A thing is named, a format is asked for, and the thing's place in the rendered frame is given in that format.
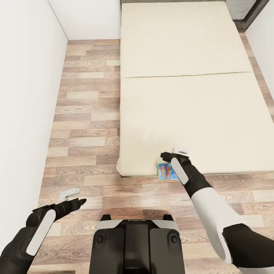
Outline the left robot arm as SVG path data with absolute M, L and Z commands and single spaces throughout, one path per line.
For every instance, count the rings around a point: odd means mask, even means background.
M 60 193 L 59 204 L 45 205 L 32 210 L 15 238 L 4 248 L 0 256 L 0 274 L 27 274 L 53 222 L 80 209 L 87 199 L 69 197 L 80 193 L 73 188 Z

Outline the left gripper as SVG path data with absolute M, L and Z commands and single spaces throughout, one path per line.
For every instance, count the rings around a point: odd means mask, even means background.
M 70 201 L 64 201 L 59 203 L 59 205 L 62 205 L 64 207 L 64 214 L 62 216 L 65 217 L 66 215 L 70 214 L 71 212 L 74 212 L 78 209 L 80 209 L 81 205 L 83 205 L 85 202 L 87 201 L 87 199 L 73 199 Z

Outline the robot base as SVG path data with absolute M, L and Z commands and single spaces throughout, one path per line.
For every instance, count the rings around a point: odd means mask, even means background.
M 163 220 L 111 220 L 104 214 L 93 237 L 89 274 L 185 274 L 180 232 Z

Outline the board game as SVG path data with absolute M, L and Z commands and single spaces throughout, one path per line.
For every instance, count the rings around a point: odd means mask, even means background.
M 158 163 L 158 177 L 159 180 L 163 179 L 178 179 L 178 176 L 174 172 L 171 163 Z

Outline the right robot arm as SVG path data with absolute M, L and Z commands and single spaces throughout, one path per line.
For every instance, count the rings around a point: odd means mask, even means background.
M 185 154 L 189 154 L 187 148 L 174 146 L 172 153 L 161 153 L 161 158 L 171 163 L 217 255 L 225 263 L 233 263 L 242 274 L 274 274 L 274 240 L 255 232 Z

